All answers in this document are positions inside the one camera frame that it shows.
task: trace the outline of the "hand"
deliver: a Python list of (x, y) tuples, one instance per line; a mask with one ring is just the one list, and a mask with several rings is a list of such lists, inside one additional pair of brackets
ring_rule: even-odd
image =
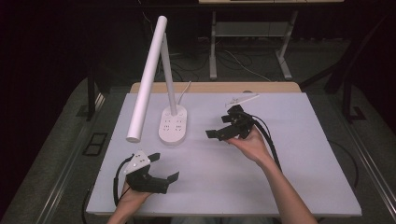
[(264, 143), (262, 134), (253, 126), (250, 134), (246, 139), (243, 138), (230, 138), (225, 140), (229, 144), (233, 144), (239, 148), (242, 153), (250, 160), (255, 161), (259, 165), (266, 159), (272, 159), (268, 152), (267, 146)]
[(122, 188), (122, 197), (107, 224), (123, 224), (140, 208), (151, 193), (133, 190), (125, 182)]

